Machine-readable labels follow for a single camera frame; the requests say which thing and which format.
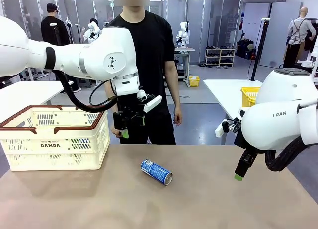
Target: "black stand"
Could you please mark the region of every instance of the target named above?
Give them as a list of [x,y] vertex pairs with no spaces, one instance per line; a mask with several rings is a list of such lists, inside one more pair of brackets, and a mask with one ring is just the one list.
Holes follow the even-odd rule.
[[78,29],[79,43],[81,44],[81,39],[80,39],[80,25],[79,25],[79,24],[76,24],[75,26],[76,26],[76,28]]
[[57,26],[54,27],[54,32],[55,32],[56,40],[58,41],[58,45],[61,46],[62,44],[60,39],[60,33]]
[[258,46],[258,51],[257,51],[255,63],[254,63],[252,78],[250,79],[251,81],[255,81],[256,69],[257,69],[258,62],[259,62],[259,60],[260,60],[260,57],[261,57],[261,55],[262,55],[262,52],[263,52],[263,47],[264,47],[264,43],[265,43],[265,38],[266,38],[266,33],[267,33],[268,25],[269,25],[269,21],[266,20],[266,21],[264,22],[264,25],[263,25],[262,36],[260,37],[260,42],[259,42],[259,46]]
[[67,24],[68,28],[69,28],[69,33],[70,33],[70,41],[71,41],[71,44],[73,43],[73,37],[72,37],[72,31],[71,31],[71,25],[70,24]]

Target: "mannequin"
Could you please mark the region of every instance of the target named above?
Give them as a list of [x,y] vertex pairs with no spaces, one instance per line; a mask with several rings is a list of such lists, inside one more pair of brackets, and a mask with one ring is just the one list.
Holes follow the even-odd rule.
[[294,63],[298,60],[301,52],[304,49],[305,38],[307,31],[312,33],[310,40],[315,38],[316,31],[310,22],[305,19],[308,13],[308,8],[302,7],[300,9],[299,18],[294,19],[290,22],[288,27],[288,45],[284,59],[284,68],[292,68]]

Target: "gray floor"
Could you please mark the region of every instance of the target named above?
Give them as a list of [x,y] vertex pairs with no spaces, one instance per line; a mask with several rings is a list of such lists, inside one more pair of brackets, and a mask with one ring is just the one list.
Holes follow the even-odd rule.
[[[193,76],[199,76],[201,79],[198,88],[188,88],[185,83],[180,82],[180,95],[189,96],[189,99],[181,98],[183,123],[181,126],[175,128],[176,141],[180,145],[219,145],[220,139],[215,137],[214,130],[224,119],[224,111],[216,102],[214,97],[205,87],[202,80],[204,79],[247,79],[247,72],[250,61],[236,58],[235,66],[228,69],[216,68],[200,68],[191,67],[190,73]],[[264,81],[266,76],[272,69],[266,67],[259,67],[256,79]],[[92,91],[90,89],[83,89],[83,91],[76,93],[79,100],[88,103],[88,97]],[[101,89],[97,92],[94,102],[105,99],[105,93]],[[169,103],[172,103],[171,97],[168,97]],[[66,95],[58,95],[52,99],[52,104],[71,105]],[[173,113],[173,105],[169,105],[170,112]],[[111,114],[108,117],[109,124],[112,124]],[[234,142],[234,135],[229,134],[227,137],[227,145],[232,145]],[[119,140],[113,135],[111,136],[111,143],[117,144]],[[289,170],[299,180],[307,192],[318,203],[318,147],[310,147],[302,152],[289,165]],[[2,148],[0,147],[0,177],[4,175],[9,169],[6,157]]]

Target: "white basket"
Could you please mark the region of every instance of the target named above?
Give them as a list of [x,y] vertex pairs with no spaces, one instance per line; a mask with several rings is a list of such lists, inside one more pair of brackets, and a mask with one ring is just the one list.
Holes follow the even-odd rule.
[[0,124],[12,171],[100,169],[110,137],[107,112],[29,106]]

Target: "yellow basket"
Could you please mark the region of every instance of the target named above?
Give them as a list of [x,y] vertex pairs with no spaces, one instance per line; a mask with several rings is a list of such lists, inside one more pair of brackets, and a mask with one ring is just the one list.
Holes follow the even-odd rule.
[[190,76],[189,84],[190,86],[199,86],[200,78],[198,76]]
[[242,107],[253,106],[256,103],[256,97],[260,87],[242,87]]

